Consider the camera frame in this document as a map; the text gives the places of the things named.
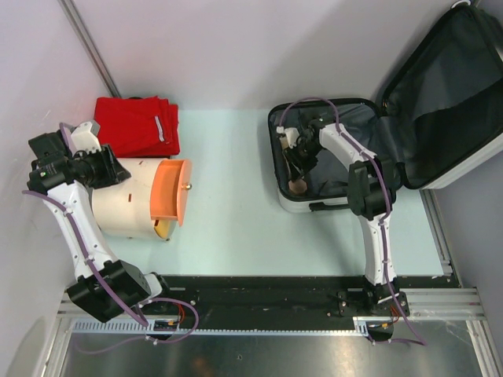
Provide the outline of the red garment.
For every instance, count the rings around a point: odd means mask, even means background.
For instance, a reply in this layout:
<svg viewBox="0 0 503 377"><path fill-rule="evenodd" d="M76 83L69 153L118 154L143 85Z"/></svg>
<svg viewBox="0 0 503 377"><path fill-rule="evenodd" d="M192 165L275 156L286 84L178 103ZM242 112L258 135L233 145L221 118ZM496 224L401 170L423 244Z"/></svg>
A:
<svg viewBox="0 0 503 377"><path fill-rule="evenodd" d="M100 126L98 140L119 158L176 156L178 106L160 97L99 97L94 120Z"/></svg>

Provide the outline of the orange drum drawer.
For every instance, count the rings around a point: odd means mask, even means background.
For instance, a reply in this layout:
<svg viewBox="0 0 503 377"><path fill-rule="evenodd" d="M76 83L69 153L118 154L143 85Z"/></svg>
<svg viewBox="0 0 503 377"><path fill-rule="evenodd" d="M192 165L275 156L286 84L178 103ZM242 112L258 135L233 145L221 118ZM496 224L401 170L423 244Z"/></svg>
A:
<svg viewBox="0 0 503 377"><path fill-rule="evenodd" d="M192 162L189 159L162 159L154 175L150 196L152 220L184 222L191 183Z"/></svg>

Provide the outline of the yellow drum drawer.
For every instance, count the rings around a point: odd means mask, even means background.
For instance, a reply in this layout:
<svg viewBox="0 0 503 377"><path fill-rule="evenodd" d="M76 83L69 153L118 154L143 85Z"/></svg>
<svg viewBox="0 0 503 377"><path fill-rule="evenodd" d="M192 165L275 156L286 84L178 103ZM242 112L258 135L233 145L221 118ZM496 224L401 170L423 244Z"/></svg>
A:
<svg viewBox="0 0 503 377"><path fill-rule="evenodd" d="M154 231L162 240L169 240L176 229L177 222L166 218L153 220Z"/></svg>

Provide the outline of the space astronaut print suitcase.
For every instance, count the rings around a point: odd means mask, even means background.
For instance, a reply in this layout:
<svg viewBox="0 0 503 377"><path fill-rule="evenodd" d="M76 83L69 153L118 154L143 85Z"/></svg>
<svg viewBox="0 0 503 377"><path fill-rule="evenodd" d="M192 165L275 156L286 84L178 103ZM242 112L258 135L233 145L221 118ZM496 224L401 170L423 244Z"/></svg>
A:
<svg viewBox="0 0 503 377"><path fill-rule="evenodd" d="M339 121L360 144L394 164L394 188L441 189L502 150L502 26L473 5L452 7L380 92L362 98L309 98L268 115L281 206L291 213L347 207L348 173L322 149L302 178L303 196L288 190L290 171L276 128Z"/></svg>

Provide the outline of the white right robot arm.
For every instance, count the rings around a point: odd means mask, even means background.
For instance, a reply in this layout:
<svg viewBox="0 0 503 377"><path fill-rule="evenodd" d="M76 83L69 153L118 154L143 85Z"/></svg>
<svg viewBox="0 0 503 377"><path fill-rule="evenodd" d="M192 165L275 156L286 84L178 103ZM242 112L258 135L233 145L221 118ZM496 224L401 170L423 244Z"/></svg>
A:
<svg viewBox="0 0 503 377"><path fill-rule="evenodd" d="M391 257L390 219L394 188L394 164L388 158L360 144L339 121L321 125L312 122L307 128L283 131L286 139L284 157L291 178L301 178L312 170L317 154L325 149L345 167L347 205L358 217L365 248L364 309L380 315L390 306L400 306L397 275Z"/></svg>

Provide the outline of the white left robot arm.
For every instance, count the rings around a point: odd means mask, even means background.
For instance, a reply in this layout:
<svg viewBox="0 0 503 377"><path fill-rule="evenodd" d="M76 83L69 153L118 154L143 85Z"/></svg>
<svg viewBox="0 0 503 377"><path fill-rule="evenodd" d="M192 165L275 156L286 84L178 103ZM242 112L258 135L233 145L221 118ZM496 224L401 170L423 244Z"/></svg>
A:
<svg viewBox="0 0 503 377"><path fill-rule="evenodd" d="M131 177L109 145L88 134L90 147L72 152L61 130L29 140L35 154L25 194L50 209L70 249L75 282L67 287L70 301L102 323L128 314L141 326L148 321L140 305L168 312L173 294L156 273L144 274L118 259L107 245L91 209L90 189L118 185Z"/></svg>

